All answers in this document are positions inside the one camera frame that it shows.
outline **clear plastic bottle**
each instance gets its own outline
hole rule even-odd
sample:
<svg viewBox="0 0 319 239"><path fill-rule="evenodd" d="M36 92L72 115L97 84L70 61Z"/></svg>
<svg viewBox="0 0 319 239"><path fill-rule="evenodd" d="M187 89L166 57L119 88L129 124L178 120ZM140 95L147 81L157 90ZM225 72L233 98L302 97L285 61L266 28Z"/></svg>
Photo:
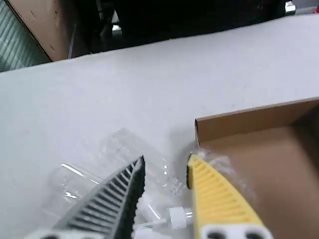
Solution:
<svg viewBox="0 0 319 239"><path fill-rule="evenodd" d="M51 175L50 186L54 190L44 209L62 216L105 177L141 155L146 161L146 185L137 205L137 223L165 218L167 208L182 204L185 180L175 176L171 160L126 129L101 141L94 160L87 166L61 164Z"/></svg>

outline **open cardboard box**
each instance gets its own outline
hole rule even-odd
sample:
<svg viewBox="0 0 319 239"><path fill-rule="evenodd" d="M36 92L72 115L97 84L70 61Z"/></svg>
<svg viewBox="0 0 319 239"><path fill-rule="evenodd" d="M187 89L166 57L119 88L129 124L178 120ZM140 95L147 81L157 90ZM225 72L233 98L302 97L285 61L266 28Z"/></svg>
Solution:
<svg viewBox="0 0 319 239"><path fill-rule="evenodd" d="M318 98L200 118L195 128L200 147L230 157L275 239L319 239Z"/></svg>

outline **cardboard box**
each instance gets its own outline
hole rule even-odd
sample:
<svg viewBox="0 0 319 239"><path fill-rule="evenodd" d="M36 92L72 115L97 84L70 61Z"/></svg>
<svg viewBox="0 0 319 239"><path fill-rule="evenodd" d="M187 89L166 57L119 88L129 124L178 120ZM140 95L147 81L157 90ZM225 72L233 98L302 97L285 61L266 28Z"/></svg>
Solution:
<svg viewBox="0 0 319 239"><path fill-rule="evenodd" d="M319 238L319 98L195 120L203 148L230 157L275 239Z"/></svg>
<svg viewBox="0 0 319 239"><path fill-rule="evenodd" d="M7 3L52 61L68 59L69 54L77 57L89 53L71 1L8 0Z"/></svg>

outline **white table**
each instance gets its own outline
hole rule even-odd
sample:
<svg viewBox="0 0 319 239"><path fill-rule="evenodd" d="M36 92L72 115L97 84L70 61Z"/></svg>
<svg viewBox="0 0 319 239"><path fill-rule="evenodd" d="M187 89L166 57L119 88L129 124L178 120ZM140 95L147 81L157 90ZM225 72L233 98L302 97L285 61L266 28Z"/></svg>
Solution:
<svg viewBox="0 0 319 239"><path fill-rule="evenodd" d="M318 96L318 26L286 17L0 74L0 237L37 221L53 169L122 127L185 163L195 118Z"/></svg>

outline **mounting hole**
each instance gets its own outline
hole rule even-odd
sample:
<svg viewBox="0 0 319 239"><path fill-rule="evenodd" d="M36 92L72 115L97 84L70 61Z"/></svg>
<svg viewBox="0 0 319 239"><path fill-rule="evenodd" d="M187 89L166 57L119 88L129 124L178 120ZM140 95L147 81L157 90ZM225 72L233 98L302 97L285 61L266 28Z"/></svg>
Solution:
<svg viewBox="0 0 319 239"><path fill-rule="evenodd" d="M48 235L43 237L42 239L59 239L60 237L58 235Z"/></svg>
<svg viewBox="0 0 319 239"><path fill-rule="evenodd" d="M259 235L258 233L247 233L246 238L247 239L264 239L264 237Z"/></svg>
<svg viewBox="0 0 319 239"><path fill-rule="evenodd" d="M208 239L225 239L225 235L223 233L217 233L217 232L213 232L213 233L209 233L207 235Z"/></svg>

